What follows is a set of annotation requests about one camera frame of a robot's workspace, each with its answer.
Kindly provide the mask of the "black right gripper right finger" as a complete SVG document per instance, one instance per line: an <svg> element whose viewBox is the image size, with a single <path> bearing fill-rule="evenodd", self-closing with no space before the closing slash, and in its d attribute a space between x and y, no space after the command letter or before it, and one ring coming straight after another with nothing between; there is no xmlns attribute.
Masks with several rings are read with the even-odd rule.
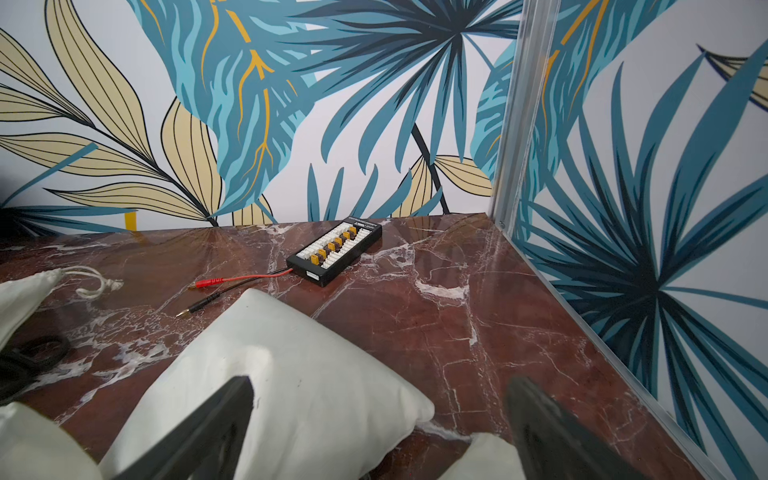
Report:
<svg viewBox="0 0 768 480"><path fill-rule="evenodd" d="M645 477L527 377L510 379L505 409L528 479Z"/></svg>

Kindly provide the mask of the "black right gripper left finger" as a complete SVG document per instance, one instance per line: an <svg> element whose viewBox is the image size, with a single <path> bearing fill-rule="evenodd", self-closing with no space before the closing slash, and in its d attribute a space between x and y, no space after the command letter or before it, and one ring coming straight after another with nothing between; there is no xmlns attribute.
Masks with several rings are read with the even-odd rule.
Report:
<svg viewBox="0 0 768 480"><path fill-rule="evenodd" d="M232 479L244 444L254 390L247 376L226 382L117 477Z"/></svg>

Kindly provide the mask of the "white drawstring soil bag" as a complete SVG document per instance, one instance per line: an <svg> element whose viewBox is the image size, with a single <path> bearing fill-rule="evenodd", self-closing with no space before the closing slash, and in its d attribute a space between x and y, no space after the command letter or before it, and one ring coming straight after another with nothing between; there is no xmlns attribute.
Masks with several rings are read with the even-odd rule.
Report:
<svg viewBox="0 0 768 480"><path fill-rule="evenodd" d="M119 290L124 282L108 279L92 267L76 265L36 273L22 279L1 284L1 348L10 341L13 334L35 313L42 302L55 290L66 276L96 279L99 286L94 290L84 287L76 294L85 300L96 300L105 292Z"/></svg>

